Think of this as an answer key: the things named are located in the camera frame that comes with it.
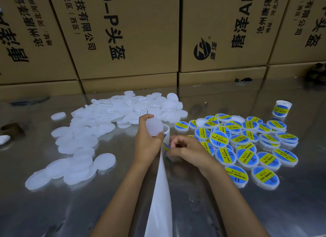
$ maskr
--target hand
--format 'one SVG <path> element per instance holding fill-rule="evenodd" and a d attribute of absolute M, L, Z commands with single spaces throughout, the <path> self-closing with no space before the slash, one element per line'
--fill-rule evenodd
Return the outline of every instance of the hand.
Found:
<path fill-rule="evenodd" d="M 134 163 L 145 165 L 147 168 L 154 160 L 161 148 L 164 133 L 159 133 L 156 137 L 151 137 L 146 128 L 146 120 L 154 117 L 152 114 L 145 114 L 139 117 L 138 132 L 135 143 Z"/>
<path fill-rule="evenodd" d="M 218 162 L 210 153 L 191 136 L 170 136 L 171 149 L 168 156 L 179 156 L 187 162 L 199 168 L 203 176 L 207 178 L 209 170 Z"/>

